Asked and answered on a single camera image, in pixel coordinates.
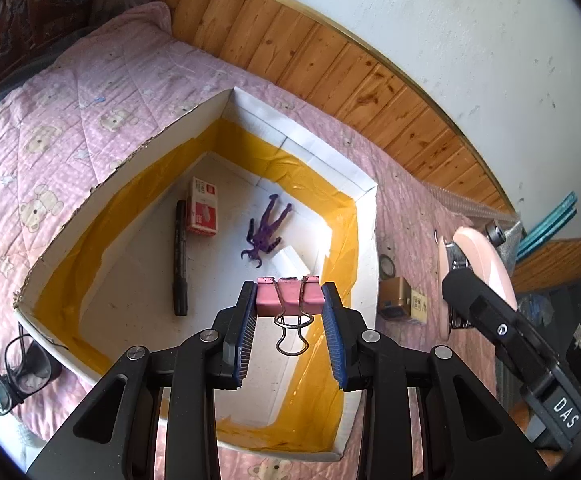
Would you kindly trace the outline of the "pink binder clip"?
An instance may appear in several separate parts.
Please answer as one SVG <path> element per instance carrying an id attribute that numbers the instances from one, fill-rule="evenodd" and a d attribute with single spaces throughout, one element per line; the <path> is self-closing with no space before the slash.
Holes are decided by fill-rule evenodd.
<path id="1" fill-rule="evenodd" d="M 281 330 L 275 344 L 278 352 L 297 358 L 310 348 L 303 330 L 322 314 L 324 295 L 316 275 L 302 278 L 257 278 L 256 309 L 259 318 L 272 318 Z M 286 350 L 283 344 L 290 332 L 301 342 L 297 350 Z"/>

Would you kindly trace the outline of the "pink bear quilt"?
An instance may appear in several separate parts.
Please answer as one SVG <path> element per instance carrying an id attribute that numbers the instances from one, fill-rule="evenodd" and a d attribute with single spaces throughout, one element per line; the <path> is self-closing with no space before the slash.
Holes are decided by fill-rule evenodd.
<path id="1" fill-rule="evenodd" d="M 154 2 L 79 40 L 0 103 L 0 352 L 21 322 L 15 301 L 29 271 L 91 193 L 153 136 L 233 88 L 300 126 L 320 126 L 321 139 L 376 182 L 377 252 L 437 308 L 436 240 L 466 217 L 339 120 L 176 40 L 169 9 Z M 16 415 L 49 439 L 94 384 L 64 366 Z"/>

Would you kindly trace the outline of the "glass tea bottle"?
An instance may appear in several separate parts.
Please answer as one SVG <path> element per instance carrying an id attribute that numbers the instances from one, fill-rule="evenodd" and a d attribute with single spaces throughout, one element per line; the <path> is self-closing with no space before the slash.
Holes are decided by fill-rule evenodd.
<path id="1" fill-rule="evenodd" d="M 499 247 L 507 240 L 507 236 L 496 220 L 490 220 L 485 224 L 484 233 L 493 247 Z"/>

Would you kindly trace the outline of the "cream cardboard packet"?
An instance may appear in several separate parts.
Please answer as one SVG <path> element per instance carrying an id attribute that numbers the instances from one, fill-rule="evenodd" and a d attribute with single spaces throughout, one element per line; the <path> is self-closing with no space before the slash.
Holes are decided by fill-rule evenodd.
<path id="1" fill-rule="evenodd" d="M 425 325 L 427 323 L 427 297 L 416 289 L 410 294 L 410 318 L 413 322 Z"/>

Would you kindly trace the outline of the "gold blue tin box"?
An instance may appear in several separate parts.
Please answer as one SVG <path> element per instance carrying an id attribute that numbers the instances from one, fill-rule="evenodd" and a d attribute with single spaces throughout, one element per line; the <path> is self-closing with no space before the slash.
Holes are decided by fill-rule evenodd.
<path id="1" fill-rule="evenodd" d="M 411 315 L 411 286 L 402 276 L 379 282 L 377 313 L 385 320 L 409 318 Z"/>

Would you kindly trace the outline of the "black marker pen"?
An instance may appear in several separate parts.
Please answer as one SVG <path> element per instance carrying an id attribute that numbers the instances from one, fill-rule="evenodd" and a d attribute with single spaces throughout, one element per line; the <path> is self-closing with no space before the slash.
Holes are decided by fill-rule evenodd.
<path id="1" fill-rule="evenodd" d="M 186 238 L 185 238 L 186 201 L 176 202 L 176 222 L 174 222 L 173 248 L 173 312 L 176 316 L 187 316 L 187 280 L 186 280 Z"/>

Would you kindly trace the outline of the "red staples box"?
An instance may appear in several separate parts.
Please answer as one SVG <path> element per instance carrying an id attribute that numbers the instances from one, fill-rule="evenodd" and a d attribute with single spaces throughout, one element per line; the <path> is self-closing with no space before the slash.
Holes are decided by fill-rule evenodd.
<path id="1" fill-rule="evenodd" d="M 219 231 L 217 186 L 198 177 L 191 180 L 186 205 L 186 228 L 193 233 L 215 236 Z"/>

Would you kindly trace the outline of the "purple toy figure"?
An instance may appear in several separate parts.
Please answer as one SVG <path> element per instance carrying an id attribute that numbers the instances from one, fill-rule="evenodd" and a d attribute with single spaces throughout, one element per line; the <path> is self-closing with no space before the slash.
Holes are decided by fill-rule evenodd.
<path id="1" fill-rule="evenodd" d="M 271 214 L 279 198 L 280 195 L 278 194 L 271 194 L 269 196 L 269 204 L 261 216 L 259 226 L 255 226 L 254 218 L 251 218 L 249 221 L 246 242 L 250 247 L 240 252 L 240 258 L 247 256 L 250 261 L 256 261 L 257 268 L 262 266 L 260 254 L 263 252 L 265 255 L 269 255 L 281 244 L 282 237 L 275 236 L 275 233 L 281 228 L 282 223 L 293 210 L 293 205 L 288 203 L 277 219 L 272 221 Z"/>

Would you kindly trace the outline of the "teal foam strips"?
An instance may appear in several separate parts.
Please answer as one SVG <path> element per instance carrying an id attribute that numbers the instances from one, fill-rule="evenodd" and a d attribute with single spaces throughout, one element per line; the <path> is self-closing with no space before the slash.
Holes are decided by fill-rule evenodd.
<path id="1" fill-rule="evenodd" d="M 537 224 L 527 236 L 519 242 L 516 262 L 520 263 L 530 257 L 539 248 L 553 239 L 564 226 L 575 218 L 577 214 L 578 197 L 570 192 L 541 222 Z"/>

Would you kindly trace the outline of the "green tape roll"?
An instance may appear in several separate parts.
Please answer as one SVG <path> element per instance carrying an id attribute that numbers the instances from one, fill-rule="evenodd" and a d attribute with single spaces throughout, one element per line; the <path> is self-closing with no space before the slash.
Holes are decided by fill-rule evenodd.
<path id="1" fill-rule="evenodd" d="M 382 254 L 379 256 L 379 278 L 390 280 L 396 276 L 396 267 L 393 259 L 388 255 Z"/>

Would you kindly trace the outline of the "white cardboard box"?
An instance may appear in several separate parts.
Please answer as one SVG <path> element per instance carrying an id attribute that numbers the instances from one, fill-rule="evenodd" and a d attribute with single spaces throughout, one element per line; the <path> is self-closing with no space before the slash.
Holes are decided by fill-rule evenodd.
<path id="1" fill-rule="evenodd" d="M 193 107 L 99 185 L 36 259 L 18 294 L 21 323 L 87 384 L 127 349 L 179 346 L 236 303 L 242 286 L 274 276 L 292 246 L 345 306 L 373 325 L 379 270 L 376 182 L 321 139 L 239 88 Z M 218 189 L 219 231 L 186 238 L 187 316 L 173 312 L 176 202 L 198 177 Z M 262 266 L 240 252 L 269 196 L 281 244 Z"/>

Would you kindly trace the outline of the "black eyeglasses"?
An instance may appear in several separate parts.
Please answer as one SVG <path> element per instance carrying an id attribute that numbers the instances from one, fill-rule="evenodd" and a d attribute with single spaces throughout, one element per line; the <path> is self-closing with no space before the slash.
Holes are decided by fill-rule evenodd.
<path id="1" fill-rule="evenodd" d="M 63 369 L 59 359 L 18 322 L 16 336 L 0 352 L 0 416 L 55 382 Z"/>

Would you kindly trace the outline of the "clear plastic bag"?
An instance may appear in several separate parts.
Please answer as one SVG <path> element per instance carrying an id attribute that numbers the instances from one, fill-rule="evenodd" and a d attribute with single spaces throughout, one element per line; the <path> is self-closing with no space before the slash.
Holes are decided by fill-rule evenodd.
<path id="1" fill-rule="evenodd" d="M 524 234 L 524 227 L 521 220 L 515 222 L 503 222 L 500 228 L 504 234 L 504 243 L 497 248 L 497 252 L 504 264 L 507 274 L 513 275 L 516 266 L 517 251 L 519 243 Z"/>

